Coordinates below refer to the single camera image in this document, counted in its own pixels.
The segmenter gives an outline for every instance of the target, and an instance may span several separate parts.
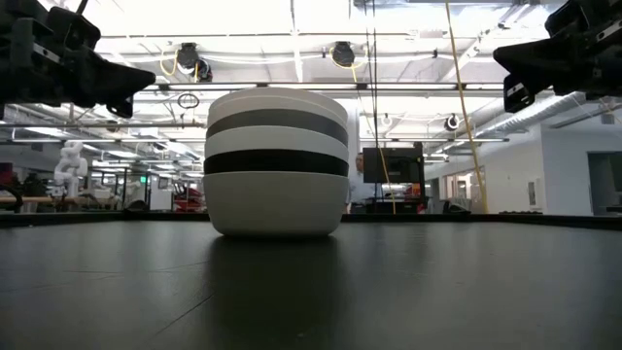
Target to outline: stacked bowls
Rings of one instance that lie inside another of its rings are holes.
[[[326,235],[348,191],[347,112],[319,94],[259,87],[210,106],[203,186],[225,235]]]

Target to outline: person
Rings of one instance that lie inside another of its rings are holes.
[[[366,184],[363,181],[363,154],[357,155],[357,171],[354,174],[348,176],[350,182],[350,188],[348,190],[348,197],[346,198],[346,213],[350,214],[364,214],[365,202],[369,198],[376,196],[374,186],[378,187],[378,196],[382,195],[382,188],[380,184]]]

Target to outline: monitor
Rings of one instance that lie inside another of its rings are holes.
[[[382,156],[387,166],[389,181],[377,148],[363,149],[363,181],[367,184],[406,184],[424,182],[424,157],[421,147],[385,148]]]
[[[166,190],[166,189],[168,189],[168,181],[169,180],[170,180],[169,178],[160,177],[159,180],[157,181],[157,188],[159,190]]]
[[[622,152],[617,152],[609,156],[609,162],[611,162],[615,191],[622,193]]]

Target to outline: desk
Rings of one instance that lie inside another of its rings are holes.
[[[620,232],[523,224],[0,229],[0,347],[622,349],[621,250]]]

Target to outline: white bowl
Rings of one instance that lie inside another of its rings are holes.
[[[347,113],[304,90],[261,87],[210,107],[203,186],[227,235],[324,235],[348,191]]]

